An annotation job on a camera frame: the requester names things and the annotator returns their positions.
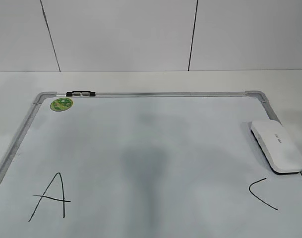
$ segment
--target curved line drawing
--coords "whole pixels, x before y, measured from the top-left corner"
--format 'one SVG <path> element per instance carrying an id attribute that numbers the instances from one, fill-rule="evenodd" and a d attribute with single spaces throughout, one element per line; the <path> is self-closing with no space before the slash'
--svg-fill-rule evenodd
<path id="1" fill-rule="evenodd" d="M 40 196 L 41 198 L 40 198 L 40 200 L 38 201 L 38 203 L 37 203 L 37 205 L 36 205 L 36 207 L 35 207 L 35 209 L 34 209 L 34 211 L 33 211 L 33 213 L 32 213 L 32 216 L 30 217 L 30 219 L 28 220 L 28 222 L 30 222 L 31 219 L 33 218 L 33 216 L 34 216 L 34 214 L 35 214 L 35 212 L 36 212 L 36 210 L 37 210 L 37 208 L 38 208 L 38 205 L 40 205 L 40 203 L 41 203 L 43 197 L 46 197 L 46 196 L 44 196 L 44 195 L 45 195 L 45 193 L 47 192 L 48 188 L 51 186 L 52 182 L 54 181 L 54 179 L 56 178 L 57 175 L 60 176 L 61 189 L 62 189 L 62 209 L 63 209 L 63 216 L 62 216 L 62 217 L 65 217 L 65 202 L 66 202 L 66 201 L 65 201 L 65 193 L 64 193 L 64 190 L 63 190 L 62 177 L 61 177 L 60 172 L 58 172 L 58 173 L 56 173 L 56 174 L 54 175 L 54 177 L 53 177 L 53 179 L 51 180 L 50 184 L 47 186 L 47 188 L 46 188 L 45 191 L 43 192 L 43 195 Z"/>
<path id="2" fill-rule="evenodd" d="M 55 201 L 64 202 L 64 200 L 56 199 L 56 198 L 53 198 L 53 197 L 42 196 L 42 195 L 33 195 L 33 197 L 44 197 L 44 198 L 52 199 L 52 200 L 55 200 Z"/>
<path id="3" fill-rule="evenodd" d="M 279 209 L 277 209 L 277 208 L 271 206 L 270 204 L 266 203 L 265 201 L 263 201 L 261 198 L 259 198 L 258 196 L 256 196 L 256 195 L 251 191 L 252 185 L 254 185 L 254 184 L 258 183 L 258 182 L 261 182 L 261 181 L 263 181 L 263 180 L 266 180 L 266 178 L 260 179 L 260 180 L 258 180 L 258 181 L 256 181 L 256 182 L 253 182 L 253 183 L 249 186 L 249 191 L 250 191 L 250 193 L 251 193 L 253 196 L 255 196 L 257 199 L 259 199 L 261 202 L 263 202 L 264 204 L 266 204 L 266 205 L 268 205 L 269 207 L 273 208 L 274 210 L 278 211 Z"/>

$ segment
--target green sticker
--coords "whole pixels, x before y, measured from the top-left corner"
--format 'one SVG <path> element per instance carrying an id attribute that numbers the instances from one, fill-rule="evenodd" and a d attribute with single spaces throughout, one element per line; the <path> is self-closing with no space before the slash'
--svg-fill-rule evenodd
<path id="1" fill-rule="evenodd" d="M 55 112 L 66 111 L 71 108 L 72 99 L 70 98 L 58 98 L 51 103 L 51 109 Z"/>

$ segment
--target whiteboard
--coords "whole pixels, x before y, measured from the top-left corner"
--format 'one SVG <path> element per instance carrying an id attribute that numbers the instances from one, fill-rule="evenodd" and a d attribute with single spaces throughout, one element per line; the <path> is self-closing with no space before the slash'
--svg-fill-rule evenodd
<path id="1" fill-rule="evenodd" d="M 302 176 L 274 174 L 250 132 L 259 98 L 56 98 L 0 184 L 0 237 L 302 237 Z"/>

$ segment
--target whiteboard frame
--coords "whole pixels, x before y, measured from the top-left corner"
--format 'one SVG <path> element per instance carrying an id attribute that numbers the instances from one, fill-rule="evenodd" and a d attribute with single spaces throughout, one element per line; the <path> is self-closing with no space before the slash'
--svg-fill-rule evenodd
<path id="1" fill-rule="evenodd" d="M 88 97 L 83 96 L 81 93 L 77 93 L 78 97 Z M 57 92 L 42 92 L 37 95 L 31 108 L 29 109 L 23 123 L 19 127 L 17 133 L 15 134 L 12 142 L 5 153 L 4 157 L 0 162 L 0 184 L 5 176 L 7 169 L 9 168 L 18 148 L 20 147 L 30 125 L 32 124 L 41 104 L 46 98 L 53 97 L 66 97 L 67 93 L 57 93 Z M 279 123 L 280 120 L 273 111 L 268 98 L 261 91 L 244 91 L 244 92 L 174 92 L 174 93 L 96 93 L 96 98 L 127 98 L 127 97 L 255 97 L 257 98 L 262 106 L 264 107 L 267 115 L 270 119 L 276 120 Z"/>

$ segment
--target tile grout line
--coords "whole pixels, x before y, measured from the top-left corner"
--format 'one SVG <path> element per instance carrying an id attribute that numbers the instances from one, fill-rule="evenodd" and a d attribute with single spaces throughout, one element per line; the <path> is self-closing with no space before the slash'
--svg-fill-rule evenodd
<path id="1" fill-rule="evenodd" d="M 56 50 L 55 50 L 55 47 L 54 47 L 54 43 L 53 43 L 52 35 L 51 35 L 51 32 L 50 32 L 50 28 L 49 28 L 49 26 L 48 26 L 48 22 L 47 22 L 47 18 L 46 18 L 46 15 L 45 15 L 45 11 L 44 11 L 44 6 L 43 6 L 43 3 L 42 3 L 42 0 L 40 0 L 40 3 L 41 3 L 42 12 L 43 12 L 44 20 L 45 20 L 45 23 L 46 23 L 46 27 L 47 27 L 47 30 L 48 30 L 48 33 L 49 33 L 49 35 L 50 35 L 50 39 L 51 39 L 51 42 L 52 42 L 52 46 L 53 46 L 53 50 L 54 50 L 54 55 L 55 55 L 55 58 L 56 58 L 56 62 L 57 62 L 57 65 L 58 65 L 58 69 L 59 69 L 59 71 L 61 72 L 61 70 L 60 70 L 60 64 L 58 63 Z"/>
<path id="2" fill-rule="evenodd" d="M 190 60 L 191 60 L 191 52 L 192 52 L 192 44 L 194 42 L 194 34 L 195 34 L 195 26 L 196 26 L 196 18 L 197 18 L 197 9 L 198 9 L 198 0 L 196 3 L 196 11 L 195 11 L 195 19 L 194 19 L 194 27 L 192 30 L 192 38 L 191 38 L 191 45 L 190 45 L 190 53 L 189 53 L 189 62 L 188 62 L 188 71 L 190 69 Z"/>

